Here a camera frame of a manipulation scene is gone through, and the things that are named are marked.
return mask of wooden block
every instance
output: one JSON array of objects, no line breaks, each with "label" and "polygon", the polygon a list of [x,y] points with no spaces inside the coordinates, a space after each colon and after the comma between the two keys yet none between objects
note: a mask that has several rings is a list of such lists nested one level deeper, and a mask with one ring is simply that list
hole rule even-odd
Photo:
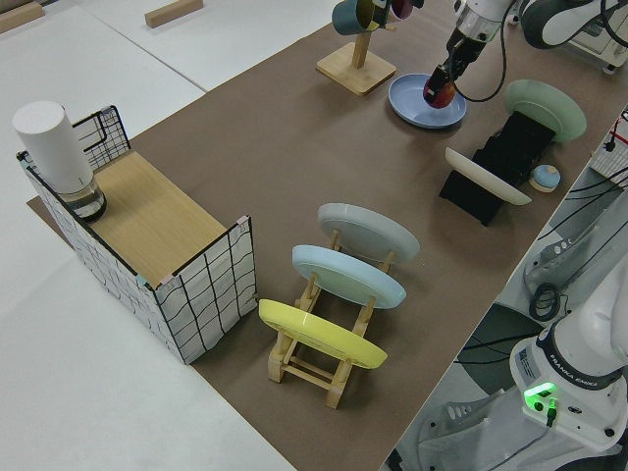
[{"label": "wooden block", "polygon": [[365,95],[396,72],[396,67],[372,52],[367,52],[364,65],[359,69],[353,64],[355,44],[349,42],[316,64],[322,72],[351,90],[356,95]]},{"label": "wooden block", "polygon": [[91,227],[152,287],[226,230],[135,151],[96,180],[107,209]]},{"label": "wooden block", "polygon": [[37,2],[30,2],[21,7],[14,8],[0,15],[0,33],[41,17],[43,17],[43,8],[41,8],[41,5]]},{"label": "wooden block", "polygon": [[147,25],[157,27],[201,8],[203,8],[203,0],[178,0],[170,5],[148,12],[144,15],[144,18]]}]

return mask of yellow plate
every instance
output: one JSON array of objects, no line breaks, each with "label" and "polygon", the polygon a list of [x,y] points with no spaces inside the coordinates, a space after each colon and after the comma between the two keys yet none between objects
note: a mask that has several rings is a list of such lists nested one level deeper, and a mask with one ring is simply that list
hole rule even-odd
[{"label": "yellow plate", "polygon": [[292,339],[362,368],[377,368],[388,357],[381,348],[353,332],[287,304],[261,299],[259,317]]}]

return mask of plate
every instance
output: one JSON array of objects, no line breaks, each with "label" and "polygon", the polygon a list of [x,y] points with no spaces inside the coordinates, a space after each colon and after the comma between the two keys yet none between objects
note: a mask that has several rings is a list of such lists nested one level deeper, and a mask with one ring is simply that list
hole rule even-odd
[{"label": "plate", "polygon": [[470,181],[477,183],[486,191],[490,191],[499,199],[517,206],[522,206],[532,201],[532,198],[527,194],[522,193],[484,167],[480,167],[471,159],[467,159],[464,155],[449,147],[445,149],[445,158],[450,166],[453,167],[453,170],[464,175]]},{"label": "plate", "polygon": [[405,299],[405,289],[373,265],[345,253],[315,245],[292,249],[292,266],[306,280],[347,301],[366,306],[375,296],[375,307],[391,309]]},{"label": "plate", "polygon": [[567,142],[587,130],[578,104],[558,88],[537,80],[516,80],[504,95],[506,111],[518,111],[556,133],[554,141]]},{"label": "plate", "polygon": [[467,102],[455,94],[451,103],[432,108],[423,99],[427,74],[408,74],[391,83],[389,100],[394,111],[407,123],[428,130],[440,130],[458,123],[467,112]]},{"label": "plate", "polygon": [[392,219],[369,209],[346,203],[328,203],[318,209],[318,222],[331,237],[340,231],[340,245],[349,251],[377,262],[394,252],[393,263],[412,260],[419,252],[419,241]]},{"label": "plate", "polygon": [[388,357],[381,348],[353,332],[287,304],[260,299],[259,317],[291,339],[362,368],[377,368]]}]

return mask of wooden mug stand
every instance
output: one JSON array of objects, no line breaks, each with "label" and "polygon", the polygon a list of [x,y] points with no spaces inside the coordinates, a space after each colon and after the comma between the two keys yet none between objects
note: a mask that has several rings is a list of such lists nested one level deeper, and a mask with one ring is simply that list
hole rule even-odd
[{"label": "wooden mug stand", "polygon": [[370,40],[370,31],[358,34],[355,43],[349,42],[321,59],[316,70],[356,95],[366,95],[396,72],[394,65],[369,52]]},{"label": "wooden mug stand", "polygon": [[[338,244],[339,237],[340,232],[338,230],[334,230],[331,241],[332,250],[340,250],[340,246]],[[382,262],[378,268],[387,273],[393,260],[394,252],[390,252],[387,260]],[[295,307],[309,313],[314,310],[316,301],[321,293],[321,289],[315,285],[315,281],[316,275],[312,274],[303,294],[294,302]],[[361,307],[352,329],[354,334],[364,338],[369,321],[371,320],[371,315],[373,314],[375,303],[376,298],[371,296],[368,304]],[[281,331],[278,332],[277,342],[275,343],[275,346],[268,358],[269,378],[279,383],[282,380],[284,372],[298,376],[309,383],[327,390],[325,405],[336,409],[340,402],[340,397],[344,392],[353,364],[348,360],[341,360],[339,361],[339,365],[334,373],[325,371],[296,356],[295,350],[298,345],[299,342],[297,340],[291,339]]]}]

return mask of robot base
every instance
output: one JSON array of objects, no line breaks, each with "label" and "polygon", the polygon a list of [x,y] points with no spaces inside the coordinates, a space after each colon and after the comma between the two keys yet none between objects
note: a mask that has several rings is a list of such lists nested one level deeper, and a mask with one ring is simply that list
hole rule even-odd
[{"label": "robot base", "polygon": [[528,419],[521,413],[523,406],[521,392],[513,387],[476,402],[449,403],[428,414],[419,435],[419,470],[554,471],[578,459],[621,450],[614,445],[595,452]]},{"label": "robot base", "polygon": [[554,371],[536,346],[536,338],[522,340],[513,347],[510,372],[522,392],[544,384],[554,386],[549,395],[531,399],[532,406],[522,404],[523,413],[532,420],[546,424],[553,400],[557,411],[553,427],[559,433],[595,451],[608,449],[621,438],[628,420],[624,378],[599,391],[579,388]]}]

